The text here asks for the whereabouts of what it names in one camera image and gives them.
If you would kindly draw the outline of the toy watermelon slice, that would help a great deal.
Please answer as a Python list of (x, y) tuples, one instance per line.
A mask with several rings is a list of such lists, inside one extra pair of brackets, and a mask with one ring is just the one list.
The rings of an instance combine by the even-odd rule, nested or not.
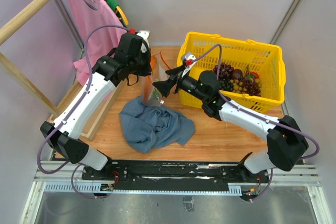
[(160, 92), (157, 90), (157, 88), (153, 85), (153, 83), (151, 83), (151, 95), (149, 98), (150, 102), (160, 102), (161, 101), (161, 94)]

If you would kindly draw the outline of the clear zip bag orange seal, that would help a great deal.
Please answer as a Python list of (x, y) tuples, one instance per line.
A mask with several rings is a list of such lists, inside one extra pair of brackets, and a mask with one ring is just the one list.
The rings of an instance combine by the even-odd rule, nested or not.
[[(154, 82), (166, 80), (168, 78), (168, 75), (165, 73), (165, 71), (169, 70), (170, 67), (166, 63), (166, 61), (164, 60), (164, 58), (162, 56), (162, 52), (160, 51), (159, 53), (154, 54), (153, 56), (156, 57), (156, 60), (157, 60), (157, 70), (158, 70)], [(142, 93), (143, 78), (144, 77), (140, 78), (140, 80), (141, 80), (141, 93)], [(161, 105), (162, 104), (160, 104), (160, 102), (152, 102), (150, 105), (147, 105), (147, 106), (161, 106)]]

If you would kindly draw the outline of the dark red grape bunch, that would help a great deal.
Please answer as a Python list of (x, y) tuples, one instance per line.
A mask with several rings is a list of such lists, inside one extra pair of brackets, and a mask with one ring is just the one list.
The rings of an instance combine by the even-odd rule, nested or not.
[(232, 78), (232, 74), (234, 71), (234, 67), (231, 65), (227, 65), (225, 63), (221, 63), (220, 65), (216, 65), (213, 68), (213, 72), (216, 76), (218, 76), (219, 80), (230, 80)]

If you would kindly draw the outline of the dark purple grape bunch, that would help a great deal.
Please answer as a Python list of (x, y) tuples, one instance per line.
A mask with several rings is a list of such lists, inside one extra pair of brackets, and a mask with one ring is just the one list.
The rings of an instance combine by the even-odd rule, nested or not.
[(242, 91), (249, 96), (261, 96), (260, 79), (249, 78), (244, 80)]

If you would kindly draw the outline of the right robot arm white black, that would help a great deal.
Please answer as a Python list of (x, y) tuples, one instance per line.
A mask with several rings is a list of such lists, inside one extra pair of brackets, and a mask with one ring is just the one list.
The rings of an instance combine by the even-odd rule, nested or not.
[(169, 78), (153, 86), (168, 97), (172, 88), (183, 90), (202, 102), (202, 109), (210, 118), (238, 125), (267, 143), (267, 148), (247, 154), (239, 164), (238, 177), (250, 182), (258, 172), (278, 168), (289, 172), (301, 159), (309, 145), (295, 119), (290, 116), (268, 116), (248, 109), (222, 95), (221, 83), (211, 70), (203, 71), (198, 79), (185, 72), (184, 67), (166, 71)]

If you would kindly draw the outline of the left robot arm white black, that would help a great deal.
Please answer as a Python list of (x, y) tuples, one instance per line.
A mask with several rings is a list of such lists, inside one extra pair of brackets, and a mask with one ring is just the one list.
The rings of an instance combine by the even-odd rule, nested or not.
[(84, 164), (94, 169), (100, 179), (112, 175), (108, 157), (80, 140), (82, 130), (101, 102), (129, 75), (137, 77), (151, 74), (150, 33), (141, 30), (125, 33), (119, 45), (102, 56), (92, 68), (91, 79), (86, 82), (63, 114), (52, 123), (40, 127), (48, 145), (73, 164)]

